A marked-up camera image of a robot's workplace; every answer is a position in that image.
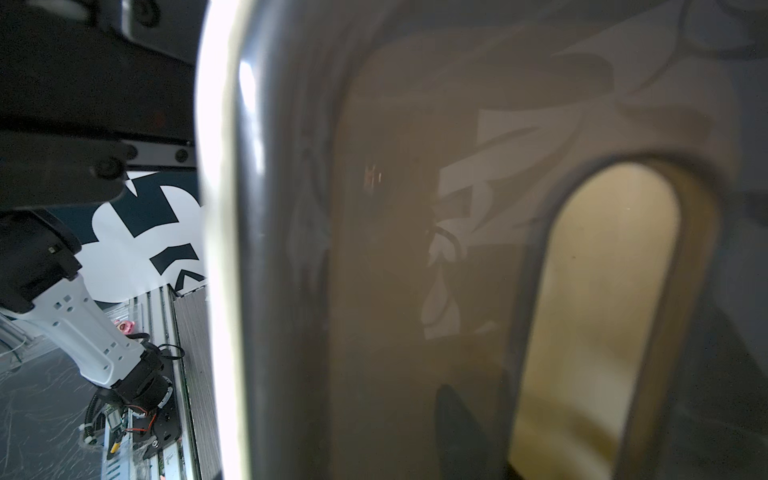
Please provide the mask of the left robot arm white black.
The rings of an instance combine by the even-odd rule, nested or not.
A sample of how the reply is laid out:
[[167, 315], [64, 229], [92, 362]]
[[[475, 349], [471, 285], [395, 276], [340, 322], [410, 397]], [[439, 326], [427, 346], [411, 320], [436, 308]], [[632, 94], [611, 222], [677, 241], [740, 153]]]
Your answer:
[[104, 314], [205, 281], [194, 140], [203, 1], [1, 5], [1, 310], [138, 412], [165, 356]]

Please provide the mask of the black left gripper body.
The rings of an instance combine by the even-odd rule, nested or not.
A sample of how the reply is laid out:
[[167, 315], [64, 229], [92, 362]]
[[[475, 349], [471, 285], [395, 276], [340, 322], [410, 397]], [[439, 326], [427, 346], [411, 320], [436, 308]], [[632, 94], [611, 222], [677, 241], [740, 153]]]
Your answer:
[[107, 202], [194, 170], [203, 1], [1, 5], [1, 206]]

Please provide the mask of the cream box dark lid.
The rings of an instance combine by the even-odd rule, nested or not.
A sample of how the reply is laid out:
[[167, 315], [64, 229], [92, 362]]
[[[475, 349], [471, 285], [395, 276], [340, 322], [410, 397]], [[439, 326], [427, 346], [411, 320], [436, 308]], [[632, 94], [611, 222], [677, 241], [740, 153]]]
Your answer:
[[223, 479], [767, 475], [763, 1], [213, 1]]

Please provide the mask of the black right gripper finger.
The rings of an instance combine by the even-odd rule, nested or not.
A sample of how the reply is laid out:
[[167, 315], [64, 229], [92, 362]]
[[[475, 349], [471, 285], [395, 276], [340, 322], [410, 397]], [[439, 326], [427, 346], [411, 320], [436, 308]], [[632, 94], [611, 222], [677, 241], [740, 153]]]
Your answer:
[[440, 479], [509, 479], [510, 465], [478, 418], [450, 385], [435, 394], [434, 437]]

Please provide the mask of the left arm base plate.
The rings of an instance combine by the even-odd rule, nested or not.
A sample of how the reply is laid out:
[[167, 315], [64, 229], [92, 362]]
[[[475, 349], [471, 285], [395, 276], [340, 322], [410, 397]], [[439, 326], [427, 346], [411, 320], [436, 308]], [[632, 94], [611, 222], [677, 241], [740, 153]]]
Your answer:
[[151, 410], [124, 403], [111, 390], [99, 393], [105, 418], [106, 459], [113, 460], [129, 437], [139, 449], [145, 447], [143, 459], [149, 459], [181, 436], [180, 417], [175, 390], [169, 386], [160, 404]]

